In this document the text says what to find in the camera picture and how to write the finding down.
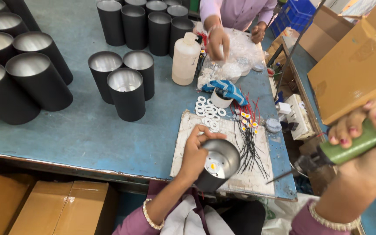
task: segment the plastic bottle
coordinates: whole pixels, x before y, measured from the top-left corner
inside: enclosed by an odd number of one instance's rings
[[[185,33],[184,38],[175,42],[172,64],[172,80],[181,86],[186,86],[194,80],[201,46],[195,40],[198,37]]]

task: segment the wire bundle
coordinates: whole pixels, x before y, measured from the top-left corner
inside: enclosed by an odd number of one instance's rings
[[[241,159],[241,166],[239,168],[238,173],[243,173],[246,170],[252,171],[255,164],[259,168],[260,172],[264,176],[265,179],[269,178],[269,174],[266,172],[262,160],[258,154],[258,150],[263,153],[258,147],[256,147],[256,134],[257,128],[260,123],[260,111],[258,108],[259,98],[257,99],[256,103],[252,100],[255,104],[255,110],[252,111],[252,107],[250,106],[249,102],[249,93],[245,96],[246,100],[248,101],[248,105],[241,107],[236,102],[233,103],[235,111],[236,111],[236,119],[234,121],[234,136],[236,138],[237,147],[240,150],[240,159]],[[258,109],[258,122],[256,123],[256,109]],[[243,139],[243,147],[239,147],[237,142],[236,136],[236,128],[240,131]]]

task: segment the white cloth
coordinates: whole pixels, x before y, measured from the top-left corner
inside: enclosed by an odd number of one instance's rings
[[[184,196],[182,202],[166,218],[160,235],[206,235],[200,216],[192,211],[195,208],[194,197]],[[206,206],[204,215],[210,235],[234,235],[213,208]]]

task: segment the pink sleeve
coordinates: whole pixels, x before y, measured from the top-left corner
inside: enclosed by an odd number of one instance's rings
[[[313,200],[309,200],[300,212],[294,217],[291,223],[290,235],[350,235],[350,232],[340,232],[325,227],[317,222],[310,214],[309,206]]]
[[[221,21],[220,8],[222,3],[223,0],[202,0],[200,2],[200,17],[203,24],[206,18],[211,15],[218,16]]]
[[[158,235],[160,230],[152,228],[146,221],[143,208],[139,207],[128,215],[112,235]]]
[[[276,5],[277,0],[268,0],[259,13],[258,23],[264,21],[268,25],[272,15],[274,14],[274,8]]]

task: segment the bangle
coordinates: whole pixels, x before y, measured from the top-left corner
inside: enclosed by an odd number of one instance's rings
[[[144,217],[146,218],[146,220],[148,221],[148,223],[150,224],[150,226],[156,230],[161,230],[165,224],[165,220],[162,221],[162,223],[160,224],[160,226],[157,226],[156,224],[154,224],[154,222],[149,218],[148,216],[148,212],[146,211],[146,204],[148,201],[151,201],[151,199],[146,199],[143,203],[143,214],[144,214]]]
[[[356,220],[347,224],[340,224],[340,223],[334,223],[334,222],[328,221],[317,214],[316,203],[317,203],[316,201],[313,201],[310,204],[310,207],[309,207],[310,214],[317,222],[321,223],[323,226],[326,226],[336,231],[351,231],[352,229],[357,228],[361,222],[360,216]]]
[[[223,26],[221,23],[217,23],[213,26],[211,26],[211,28],[208,30],[208,35],[210,35],[212,33],[212,31],[216,30],[216,29],[222,29]]]

